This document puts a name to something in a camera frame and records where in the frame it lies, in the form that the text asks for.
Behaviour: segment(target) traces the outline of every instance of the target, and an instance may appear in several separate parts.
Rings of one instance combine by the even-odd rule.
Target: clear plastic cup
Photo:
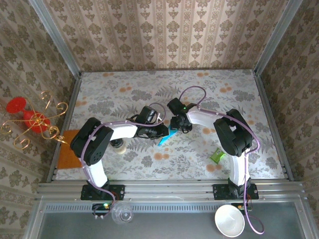
[[[116,224],[126,224],[133,219],[133,210],[129,203],[117,202],[112,209],[112,218]]]

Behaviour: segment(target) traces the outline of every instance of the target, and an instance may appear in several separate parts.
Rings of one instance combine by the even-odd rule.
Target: floral wallpaper
[[[294,178],[319,225],[319,1],[304,0],[262,73]]]
[[[288,0],[43,0],[84,72],[252,69]]]
[[[167,103],[187,87],[198,85],[207,91],[202,107],[218,112],[237,109],[260,139],[261,148],[249,156],[251,177],[285,178],[252,70],[86,72],[81,79],[70,129],[80,129],[90,117],[101,122],[125,120],[153,102],[166,107],[164,124],[169,126],[173,114]],[[191,89],[181,100],[188,105],[202,96],[201,90]],[[154,108],[163,114],[159,106]],[[102,158],[108,178],[227,179],[230,156],[223,157],[219,164],[210,159],[218,147],[222,149],[213,125],[216,119],[209,127],[194,125],[187,134],[180,131],[161,146],[160,139],[125,138],[127,151],[121,155],[109,146]],[[59,169],[55,179],[85,179],[85,175],[82,168]]]
[[[69,101],[74,79],[34,9],[26,0],[0,1],[0,124],[21,119],[5,108],[14,97],[28,97],[36,110],[44,109],[39,94],[50,90],[54,104],[48,115],[56,114],[55,104]],[[52,123],[61,126],[63,118]],[[27,133],[31,144],[24,150],[14,148],[15,137],[25,130],[11,123],[12,132],[0,133],[0,239],[22,238],[37,185],[49,170],[55,149]]]

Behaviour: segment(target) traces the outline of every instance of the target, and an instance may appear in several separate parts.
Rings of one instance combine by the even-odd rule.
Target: gold wire ornament
[[[12,132],[11,126],[8,124],[11,122],[24,122],[25,125],[28,126],[28,129],[25,130],[22,134],[18,135],[12,143],[14,147],[17,149],[25,149],[30,145],[29,138],[24,138],[20,140],[21,136],[25,135],[30,130],[34,131],[35,133],[40,133],[44,139],[54,139],[58,142],[67,144],[67,142],[65,141],[65,137],[60,135],[59,128],[55,125],[50,124],[50,119],[60,117],[63,114],[65,114],[69,107],[68,104],[66,102],[58,103],[55,106],[55,108],[57,109],[58,112],[59,111],[62,111],[62,112],[52,117],[46,117],[44,113],[46,112],[50,104],[52,104],[53,95],[50,91],[43,91],[40,93],[39,97],[46,104],[44,111],[41,113],[37,112],[34,109],[32,102],[30,101],[29,98],[16,97],[12,99],[7,105],[6,111],[8,113],[15,114],[22,111],[23,119],[7,120],[6,122],[2,124],[0,128],[0,133],[2,134],[11,133]],[[26,111],[24,109],[27,102],[31,106],[31,109],[32,109],[31,111]]]

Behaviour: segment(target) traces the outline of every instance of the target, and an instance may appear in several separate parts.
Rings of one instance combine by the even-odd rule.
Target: gray leaf pattern
[[[93,116],[101,122],[124,120],[153,102],[165,106],[168,126],[172,113],[167,103],[187,87],[199,85],[207,91],[203,108],[219,112],[237,109],[260,139],[261,149],[249,155],[252,177],[284,177],[251,70],[102,72],[83,73],[81,77],[70,129],[80,129]],[[190,89],[182,102],[196,103],[202,95],[199,89]],[[162,116],[160,107],[152,107]],[[125,138],[124,141],[127,147],[124,154],[118,155],[109,146],[103,155],[110,180],[227,179],[229,176],[229,155],[218,165],[210,159],[217,148],[222,149],[213,124],[211,128],[194,125],[190,133],[178,132],[162,146],[158,146],[160,139]],[[28,183],[24,176],[13,178],[12,183],[19,183],[20,187]],[[85,175],[80,168],[59,169],[56,179],[85,179]]]

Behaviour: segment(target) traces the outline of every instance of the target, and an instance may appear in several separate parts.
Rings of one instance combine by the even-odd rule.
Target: green object
[[[218,164],[224,155],[225,155],[225,153],[223,151],[221,151],[219,148],[217,148],[216,151],[214,152],[214,154],[210,157],[210,159]]]

